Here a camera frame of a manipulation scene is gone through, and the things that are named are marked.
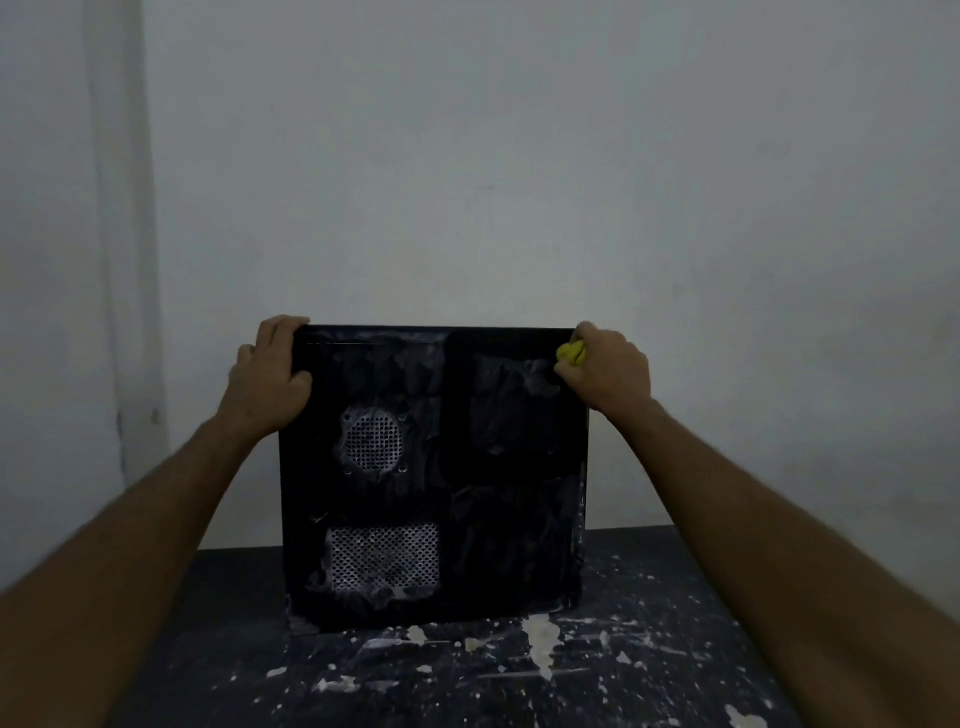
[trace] forearm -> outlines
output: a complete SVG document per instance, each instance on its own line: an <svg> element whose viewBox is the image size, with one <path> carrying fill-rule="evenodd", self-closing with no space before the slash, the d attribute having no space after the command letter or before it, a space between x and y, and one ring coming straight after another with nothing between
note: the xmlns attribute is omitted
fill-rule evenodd
<svg viewBox="0 0 960 728"><path fill-rule="evenodd" d="M0 599L0 723L103 722L251 446L203 425Z"/></svg>
<svg viewBox="0 0 960 728"><path fill-rule="evenodd" d="M653 400L612 419L810 725L935 725L926 705L956 710L953 622Z"/></svg>

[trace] black tabletop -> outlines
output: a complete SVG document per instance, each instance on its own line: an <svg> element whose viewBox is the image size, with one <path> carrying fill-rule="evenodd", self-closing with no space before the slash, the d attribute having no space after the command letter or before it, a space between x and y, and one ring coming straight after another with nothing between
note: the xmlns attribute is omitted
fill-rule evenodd
<svg viewBox="0 0 960 728"><path fill-rule="evenodd" d="M110 725L801 723L663 526L588 532L570 612L296 637L280 548L201 551Z"/></svg>

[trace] ventilation grille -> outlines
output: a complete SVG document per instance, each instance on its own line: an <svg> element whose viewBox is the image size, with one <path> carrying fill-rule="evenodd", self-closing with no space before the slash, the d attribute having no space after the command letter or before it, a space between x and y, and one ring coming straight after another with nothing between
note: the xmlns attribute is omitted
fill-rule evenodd
<svg viewBox="0 0 960 728"><path fill-rule="evenodd" d="M332 528L330 585L334 592L436 587L440 532L435 523L400 528Z"/></svg>
<svg viewBox="0 0 960 728"><path fill-rule="evenodd" d="M403 455L403 435L387 412L362 415L347 431L344 451L350 462L366 473L385 473Z"/></svg>

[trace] yellow sponge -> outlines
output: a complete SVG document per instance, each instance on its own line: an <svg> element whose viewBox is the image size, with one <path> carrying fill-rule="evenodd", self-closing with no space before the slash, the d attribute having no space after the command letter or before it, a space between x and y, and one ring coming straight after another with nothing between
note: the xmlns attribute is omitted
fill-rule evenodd
<svg viewBox="0 0 960 728"><path fill-rule="evenodd" d="M559 349L557 349L557 361L564 361L566 363L579 367L584 363L584 359L587 358L587 348L584 346L583 341L575 341L572 344L564 344Z"/></svg>

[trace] person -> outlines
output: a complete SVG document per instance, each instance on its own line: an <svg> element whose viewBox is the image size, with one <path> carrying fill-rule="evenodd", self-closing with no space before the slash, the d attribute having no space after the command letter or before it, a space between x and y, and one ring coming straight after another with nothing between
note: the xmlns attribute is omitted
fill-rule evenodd
<svg viewBox="0 0 960 728"><path fill-rule="evenodd" d="M0 725L98 726L155 638L229 483L310 396L279 316L214 417L0 597ZM580 324L558 375L626 438L709 581L806 725L960 725L960 626L674 421L647 357Z"/></svg>

